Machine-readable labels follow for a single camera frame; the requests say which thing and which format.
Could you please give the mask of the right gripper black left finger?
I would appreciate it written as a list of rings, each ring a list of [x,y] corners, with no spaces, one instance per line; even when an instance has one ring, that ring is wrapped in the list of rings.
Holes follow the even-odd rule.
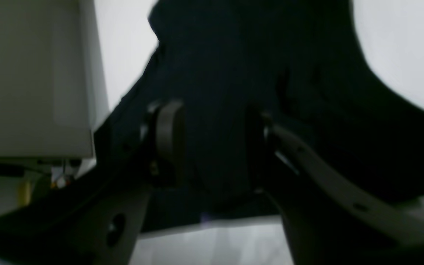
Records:
[[[181,100],[146,110],[138,137],[80,179],[0,217],[0,265],[127,265],[152,189],[184,175]]]

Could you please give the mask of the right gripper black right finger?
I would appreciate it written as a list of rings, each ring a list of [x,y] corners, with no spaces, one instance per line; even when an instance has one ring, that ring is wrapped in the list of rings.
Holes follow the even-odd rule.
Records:
[[[251,183],[276,205],[296,265],[424,265],[424,214],[348,181],[291,131],[247,111]]]

